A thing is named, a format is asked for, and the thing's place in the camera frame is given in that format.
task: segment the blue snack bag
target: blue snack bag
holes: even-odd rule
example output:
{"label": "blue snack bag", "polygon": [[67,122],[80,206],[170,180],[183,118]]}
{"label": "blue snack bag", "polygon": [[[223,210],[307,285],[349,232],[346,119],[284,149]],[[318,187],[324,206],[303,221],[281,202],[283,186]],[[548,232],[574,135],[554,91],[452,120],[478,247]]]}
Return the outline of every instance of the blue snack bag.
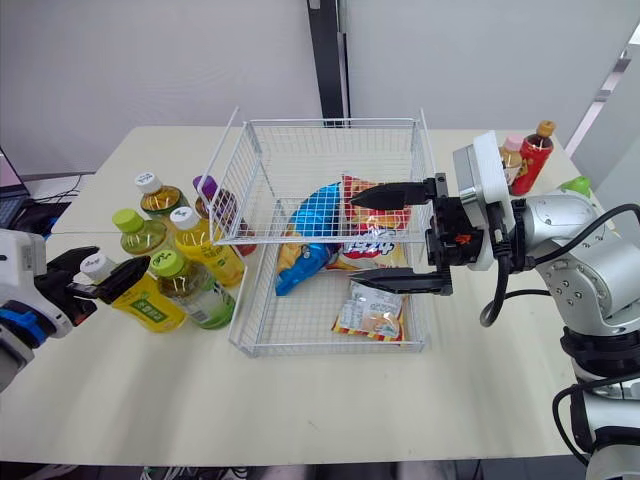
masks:
{"label": "blue snack bag", "polygon": [[[338,233],[340,182],[322,187],[307,198],[291,216],[287,236],[326,237]],[[289,293],[329,263],[339,245],[285,243],[280,247],[276,271],[276,295]]]}

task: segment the white wire basket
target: white wire basket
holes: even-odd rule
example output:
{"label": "white wire basket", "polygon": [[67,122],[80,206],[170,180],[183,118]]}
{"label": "white wire basket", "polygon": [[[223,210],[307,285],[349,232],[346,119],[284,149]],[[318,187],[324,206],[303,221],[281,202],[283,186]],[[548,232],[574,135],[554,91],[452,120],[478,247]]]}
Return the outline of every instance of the white wire basket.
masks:
{"label": "white wire basket", "polygon": [[[427,177],[420,122],[414,119],[251,120],[245,122],[209,204],[209,218],[224,228],[218,244],[334,243],[353,240],[351,223],[340,214],[324,232],[287,236],[291,215],[319,188],[343,174],[367,182],[421,181]],[[225,202],[231,192],[235,202]],[[397,242],[424,242],[430,206],[398,218]],[[397,215],[406,216],[406,211]],[[376,241],[375,233],[359,241]]]}
{"label": "white wire basket", "polygon": [[[403,247],[410,263],[417,261],[424,250],[418,244]],[[321,271],[289,294],[276,296],[279,249],[279,244],[263,247],[253,295],[246,299],[246,311],[234,318],[229,330],[231,343],[247,355],[409,353],[420,352],[429,345],[427,295],[407,297],[402,309],[405,339],[397,342],[332,331],[350,296],[350,280],[345,271]]]}
{"label": "white wire basket", "polygon": [[[209,174],[236,113],[237,109],[204,176]],[[238,302],[242,311],[232,321],[231,343],[249,356],[418,352],[429,344],[427,312],[431,304],[424,295],[410,296],[404,303],[404,340],[380,342],[332,331],[350,296],[346,271],[321,271],[285,296],[275,292],[276,264],[283,243],[380,241],[374,231],[353,232],[344,206],[339,215],[332,215],[334,223],[326,229],[329,234],[286,233],[301,204],[318,189],[341,182],[345,174],[372,183],[417,182],[433,175],[433,171],[427,173],[427,165],[433,167],[434,163],[423,126],[424,116],[422,122],[372,118],[251,120],[243,124],[229,164],[218,179],[219,188],[207,202],[214,243],[263,244],[248,259],[252,280],[246,282]],[[201,187],[199,193],[206,200]],[[227,192],[235,199],[229,201]],[[431,205],[412,207],[408,221],[406,211],[397,213],[403,218],[392,223],[402,227],[395,231],[393,242],[404,249],[409,266],[415,267],[425,251]]]}

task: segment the snack bag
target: snack bag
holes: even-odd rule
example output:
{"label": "snack bag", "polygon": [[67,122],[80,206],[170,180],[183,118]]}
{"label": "snack bag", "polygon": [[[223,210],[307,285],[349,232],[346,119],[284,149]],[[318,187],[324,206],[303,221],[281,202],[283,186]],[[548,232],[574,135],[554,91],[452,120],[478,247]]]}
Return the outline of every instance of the snack bag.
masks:
{"label": "snack bag", "polygon": [[327,270],[369,270],[372,268],[408,267],[402,245],[393,242],[396,231],[392,228],[360,226],[358,233],[374,234],[380,241],[347,242],[336,260]]}
{"label": "snack bag", "polygon": [[407,267],[402,247],[393,238],[398,230],[406,228],[411,207],[402,210],[373,210],[351,205],[351,199],[377,183],[366,182],[350,175],[342,176],[344,213],[351,224],[352,235],[374,235],[374,242],[348,242],[327,269],[368,270],[372,268]]}
{"label": "snack bag", "polygon": [[[291,216],[285,236],[336,235],[340,213],[340,184],[322,187]],[[327,243],[284,243],[276,265],[276,295],[286,295],[315,275],[333,258],[338,246]]]}
{"label": "snack bag", "polygon": [[365,335],[381,342],[403,341],[403,303],[404,295],[351,282],[351,298],[345,302],[331,330]]}
{"label": "snack bag", "polygon": [[395,230],[403,230],[409,223],[411,207],[402,210],[374,210],[372,208],[351,205],[351,199],[358,193],[379,185],[374,182],[366,182],[351,175],[342,175],[344,213],[347,221],[357,228],[385,227]]}

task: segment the laptop screen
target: laptop screen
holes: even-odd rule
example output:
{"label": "laptop screen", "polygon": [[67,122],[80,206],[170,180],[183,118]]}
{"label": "laptop screen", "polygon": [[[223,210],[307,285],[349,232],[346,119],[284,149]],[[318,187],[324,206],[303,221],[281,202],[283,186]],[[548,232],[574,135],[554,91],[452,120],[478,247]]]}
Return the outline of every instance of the laptop screen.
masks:
{"label": "laptop screen", "polygon": [[13,169],[9,160],[0,149],[0,195],[14,196],[19,194],[29,194],[27,187],[24,186],[22,180]]}

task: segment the table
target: table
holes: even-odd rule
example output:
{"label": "table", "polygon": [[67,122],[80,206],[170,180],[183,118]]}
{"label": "table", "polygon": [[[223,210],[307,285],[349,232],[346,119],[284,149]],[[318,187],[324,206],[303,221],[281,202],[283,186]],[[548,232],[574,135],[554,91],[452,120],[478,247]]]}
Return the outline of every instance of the table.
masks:
{"label": "table", "polygon": [[[221,133],[133,130],[56,224],[49,257],[95,244],[124,260],[110,217],[137,205],[135,174],[153,170],[191,194]],[[432,132],[451,192],[451,152],[481,133]],[[558,147],[535,192],[578,174]],[[562,321],[550,299],[519,297],[482,328],[495,279],[495,268],[455,268],[455,294],[433,297],[432,347],[419,354],[250,359],[224,331],[188,323],[156,335],[101,305],[71,335],[39,348],[0,397],[0,458],[198,466],[566,454],[551,417],[554,394],[574,381],[559,345]],[[510,279],[519,288],[544,283],[527,272]]]}

